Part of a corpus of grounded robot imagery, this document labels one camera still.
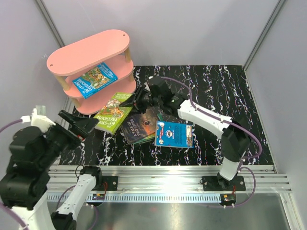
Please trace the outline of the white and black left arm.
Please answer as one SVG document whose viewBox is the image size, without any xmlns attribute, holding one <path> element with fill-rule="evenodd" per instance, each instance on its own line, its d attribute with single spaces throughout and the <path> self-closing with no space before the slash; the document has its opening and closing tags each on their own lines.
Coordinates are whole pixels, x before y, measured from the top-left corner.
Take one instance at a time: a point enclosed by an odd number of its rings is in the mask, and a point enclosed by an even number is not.
<svg viewBox="0 0 307 230">
<path fill-rule="evenodd" d="M 22 230 L 76 229 L 85 199 L 103 186 L 101 169 L 85 166 L 68 199 L 55 212 L 49 212 L 50 166 L 62 152 L 78 147 L 98 124 L 96 118 L 78 117 L 64 110 L 59 116 L 71 125 L 69 130 L 35 108 L 31 115 L 20 118 L 30 126 L 17 131 L 9 146 L 11 157 L 0 182 L 0 206 Z"/>
</svg>

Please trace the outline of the blue back-cover book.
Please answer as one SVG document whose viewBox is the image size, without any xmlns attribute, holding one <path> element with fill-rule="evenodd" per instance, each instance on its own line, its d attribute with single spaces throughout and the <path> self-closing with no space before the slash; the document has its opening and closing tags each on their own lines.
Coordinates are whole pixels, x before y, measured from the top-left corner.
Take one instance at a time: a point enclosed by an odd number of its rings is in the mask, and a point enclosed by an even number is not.
<svg viewBox="0 0 307 230">
<path fill-rule="evenodd" d="M 154 144 L 160 147 L 193 148 L 192 125 L 157 121 Z"/>
</svg>

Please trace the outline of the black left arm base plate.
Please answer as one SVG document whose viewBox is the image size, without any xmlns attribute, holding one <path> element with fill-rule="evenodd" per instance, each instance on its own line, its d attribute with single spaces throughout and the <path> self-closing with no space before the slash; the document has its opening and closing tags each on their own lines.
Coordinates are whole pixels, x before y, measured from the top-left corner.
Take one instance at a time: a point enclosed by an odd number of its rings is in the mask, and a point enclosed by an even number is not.
<svg viewBox="0 0 307 230">
<path fill-rule="evenodd" d="M 103 175 L 102 176 L 102 185 L 100 190 L 104 191 L 106 187 L 107 191 L 117 191 L 118 189 L 118 176 L 116 175 Z"/>
</svg>

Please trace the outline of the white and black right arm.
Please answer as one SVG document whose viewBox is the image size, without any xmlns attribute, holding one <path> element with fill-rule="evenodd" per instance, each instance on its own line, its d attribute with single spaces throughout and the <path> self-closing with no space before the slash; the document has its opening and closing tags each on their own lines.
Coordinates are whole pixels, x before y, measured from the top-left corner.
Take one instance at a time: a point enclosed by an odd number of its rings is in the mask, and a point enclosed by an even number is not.
<svg viewBox="0 0 307 230">
<path fill-rule="evenodd" d="M 193 102 L 192 96 L 174 93 L 168 77 L 152 77 L 124 102 L 121 107 L 133 107 L 144 113 L 148 107 L 159 107 L 165 114 L 188 120 L 217 136 L 221 143 L 223 162 L 211 187 L 230 190 L 234 186 L 240 162 L 251 144 L 248 131 L 233 118 L 220 115 Z"/>
</svg>

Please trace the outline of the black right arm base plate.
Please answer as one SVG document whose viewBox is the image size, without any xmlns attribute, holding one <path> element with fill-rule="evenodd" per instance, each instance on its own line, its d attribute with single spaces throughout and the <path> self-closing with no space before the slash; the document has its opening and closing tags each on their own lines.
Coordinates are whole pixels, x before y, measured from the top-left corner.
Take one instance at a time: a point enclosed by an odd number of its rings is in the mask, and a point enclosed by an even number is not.
<svg viewBox="0 0 307 230">
<path fill-rule="evenodd" d="M 204 191 L 246 191 L 243 176 L 235 176 L 231 181 L 218 176 L 203 176 L 200 180 Z"/>
</svg>

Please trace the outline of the green 65-storey treehouse book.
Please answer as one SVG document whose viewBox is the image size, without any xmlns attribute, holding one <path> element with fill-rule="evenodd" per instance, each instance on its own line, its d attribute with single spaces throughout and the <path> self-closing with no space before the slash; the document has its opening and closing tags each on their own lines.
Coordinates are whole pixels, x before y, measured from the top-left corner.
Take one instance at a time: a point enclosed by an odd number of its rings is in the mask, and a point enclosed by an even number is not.
<svg viewBox="0 0 307 230">
<path fill-rule="evenodd" d="M 115 93 L 107 104 L 94 116 L 94 118 L 99 120 L 95 126 L 95 129 L 105 131 L 110 134 L 115 134 L 117 129 L 132 110 L 131 107 L 119 106 L 130 96 L 132 96 L 131 93 Z"/>
</svg>

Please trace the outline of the blue 26-storey treehouse book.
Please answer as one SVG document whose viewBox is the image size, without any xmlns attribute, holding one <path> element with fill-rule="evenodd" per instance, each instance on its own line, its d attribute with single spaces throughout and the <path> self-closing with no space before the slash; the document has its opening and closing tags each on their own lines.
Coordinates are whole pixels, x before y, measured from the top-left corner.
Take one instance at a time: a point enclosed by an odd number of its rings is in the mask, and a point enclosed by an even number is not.
<svg viewBox="0 0 307 230">
<path fill-rule="evenodd" d="M 102 63 L 74 79 L 72 83 L 83 98 L 87 99 L 117 80 L 117 75 L 110 67 Z"/>
</svg>

